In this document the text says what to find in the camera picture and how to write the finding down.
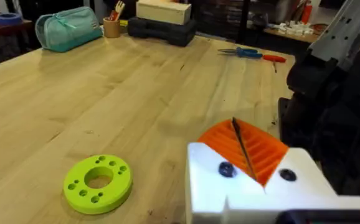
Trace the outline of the left gripper white and orange finger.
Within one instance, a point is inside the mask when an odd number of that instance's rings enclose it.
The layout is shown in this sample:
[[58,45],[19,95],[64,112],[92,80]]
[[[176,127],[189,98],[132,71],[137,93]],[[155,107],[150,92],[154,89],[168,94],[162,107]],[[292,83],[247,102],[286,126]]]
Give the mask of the left gripper white and orange finger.
[[247,204],[264,194],[266,172],[262,133],[227,119],[187,145],[186,220],[188,223],[252,223]]

